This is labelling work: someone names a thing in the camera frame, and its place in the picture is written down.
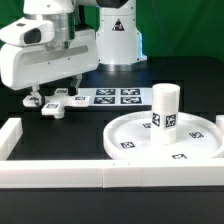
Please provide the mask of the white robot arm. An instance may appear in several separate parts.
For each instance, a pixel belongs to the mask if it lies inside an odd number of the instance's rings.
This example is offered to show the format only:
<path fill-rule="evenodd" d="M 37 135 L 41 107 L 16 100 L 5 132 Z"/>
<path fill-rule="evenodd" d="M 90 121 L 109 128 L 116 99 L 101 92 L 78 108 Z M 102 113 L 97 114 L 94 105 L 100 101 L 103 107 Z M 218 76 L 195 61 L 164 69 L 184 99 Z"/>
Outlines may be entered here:
<path fill-rule="evenodd" d="M 0 29 L 0 77 L 13 90 L 85 72 L 132 70 L 147 60 L 136 27 L 136 0 L 24 0 L 24 16 Z"/>

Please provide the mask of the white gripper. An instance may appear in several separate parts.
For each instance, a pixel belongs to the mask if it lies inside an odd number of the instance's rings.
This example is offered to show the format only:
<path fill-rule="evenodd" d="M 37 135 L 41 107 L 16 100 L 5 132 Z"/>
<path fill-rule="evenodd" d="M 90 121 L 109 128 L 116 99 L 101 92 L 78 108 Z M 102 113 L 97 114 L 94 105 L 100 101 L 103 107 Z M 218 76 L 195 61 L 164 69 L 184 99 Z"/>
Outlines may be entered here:
<path fill-rule="evenodd" d="M 47 45 L 55 37 L 54 25 L 49 20 L 19 19 L 0 30 L 0 40 L 4 42 L 0 49 L 2 83 L 13 90 L 33 86 L 31 95 L 37 107 L 43 105 L 40 84 L 73 76 L 68 93 L 75 96 L 81 73 L 98 66 L 93 29 L 76 31 L 67 49 L 49 49 Z"/>

